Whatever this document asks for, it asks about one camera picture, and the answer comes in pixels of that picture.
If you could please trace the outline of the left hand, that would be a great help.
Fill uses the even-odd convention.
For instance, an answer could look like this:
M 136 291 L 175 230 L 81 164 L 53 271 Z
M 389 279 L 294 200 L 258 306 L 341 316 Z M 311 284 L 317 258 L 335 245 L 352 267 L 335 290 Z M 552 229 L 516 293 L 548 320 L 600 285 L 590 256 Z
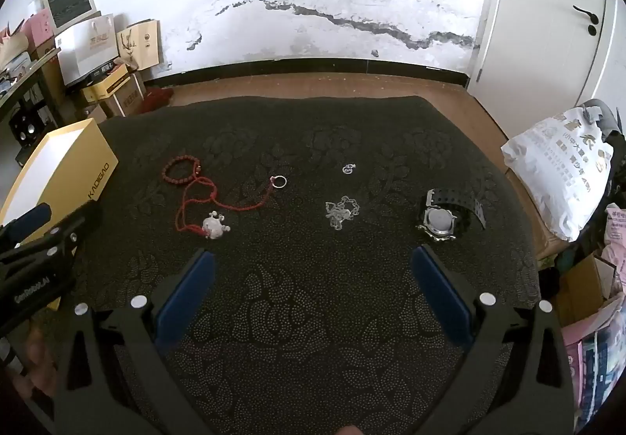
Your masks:
M 57 369 L 42 331 L 32 325 L 24 345 L 27 356 L 27 374 L 19 375 L 11 371 L 14 388 L 22 399 L 30 399 L 34 390 L 40 390 L 53 398 L 57 386 Z

